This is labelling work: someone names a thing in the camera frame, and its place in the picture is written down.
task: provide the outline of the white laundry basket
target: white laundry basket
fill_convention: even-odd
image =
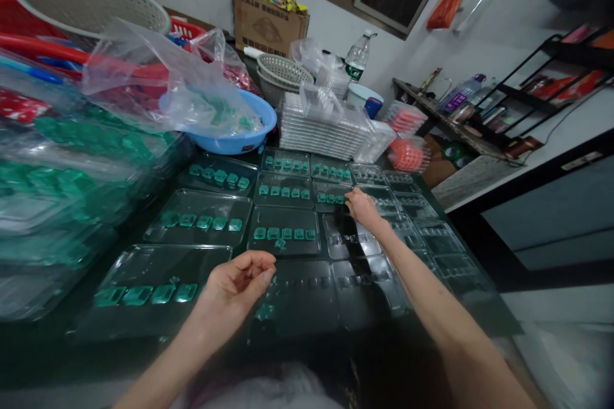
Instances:
[[[113,17],[160,34],[168,34],[171,18],[154,0],[17,0],[34,16],[60,29],[85,51],[102,38]]]

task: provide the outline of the plastic clamshell container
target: plastic clamshell container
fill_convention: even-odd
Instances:
[[[138,244],[122,252],[79,318],[78,341],[171,335],[192,311],[211,271],[229,247]],[[141,294],[127,304],[130,292]]]
[[[403,173],[402,171],[384,171],[384,175],[395,193],[422,193],[422,190],[409,173]]]
[[[262,155],[261,170],[276,174],[309,177],[311,172],[309,154],[266,147]]]
[[[249,198],[180,189],[171,196],[143,238],[160,243],[235,247],[243,239],[251,207]],[[201,224],[206,217],[213,218],[209,227]],[[229,222],[233,219],[242,221],[238,231],[230,230]]]
[[[428,200],[421,194],[395,194],[398,203],[403,208],[403,211],[412,219],[436,219],[437,212],[430,205]]]
[[[465,253],[454,230],[443,220],[416,219],[413,222],[433,256]]]
[[[376,185],[378,187],[388,187],[388,179],[384,171],[377,166],[362,163],[350,163],[350,169],[354,175],[356,185]]]
[[[331,263],[281,260],[267,292],[256,303],[249,325],[250,345],[278,338],[314,336],[339,329]]]
[[[328,256],[333,260],[373,256],[382,252],[375,237],[350,215],[325,214],[322,216],[322,226]]]
[[[313,202],[310,178],[263,171],[258,174],[254,191],[254,203],[257,205],[313,209]]]
[[[266,230],[264,238],[256,237],[257,229]],[[283,238],[284,229],[292,230],[291,239]],[[308,231],[315,232],[312,234],[313,239],[308,237]],[[283,244],[278,243],[280,239],[284,241]],[[277,257],[318,254],[320,252],[320,231],[316,212],[278,206],[256,206],[249,229],[248,249],[267,251]]]
[[[407,313],[396,276],[383,255],[333,262],[341,323],[369,327]]]
[[[215,172],[224,171],[228,176],[223,181],[217,181],[214,175],[209,177],[205,173],[207,168],[211,168]],[[178,181],[189,189],[248,196],[254,187],[257,176],[258,167],[253,164],[205,152],[190,163],[185,171],[179,175]],[[247,187],[241,187],[244,184],[244,181],[241,182],[242,178],[249,181]]]
[[[318,212],[329,213],[339,208],[343,213],[349,212],[345,204],[345,194],[352,191],[351,185],[314,180],[312,186],[313,200]]]

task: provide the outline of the water bottle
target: water bottle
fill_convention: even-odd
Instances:
[[[482,89],[482,82],[484,80],[486,80],[486,75],[478,73],[472,79],[459,84],[441,101],[439,110],[445,113],[452,113],[460,104],[473,98],[473,95]]]
[[[366,62],[369,60],[369,40],[375,36],[377,36],[376,33],[372,33],[367,29],[347,53],[345,71],[355,82],[360,80],[365,71]]]

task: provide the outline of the hand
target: hand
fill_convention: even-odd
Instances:
[[[346,205],[354,220],[358,221],[369,232],[375,234],[385,224],[386,221],[377,212],[373,198],[361,189],[354,187],[351,192],[345,194],[345,197],[349,200]]]
[[[236,333],[269,287],[274,264],[275,257],[268,252],[246,251],[215,267],[180,334],[215,353]]]

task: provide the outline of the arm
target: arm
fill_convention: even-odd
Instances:
[[[217,266],[169,347],[113,409],[167,409],[245,321],[275,273],[275,257],[247,251]]]
[[[429,268],[379,216],[369,195],[355,188],[347,206],[395,266],[405,292],[443,360],[450,389],[462,408],[533,408],[499,350]]]

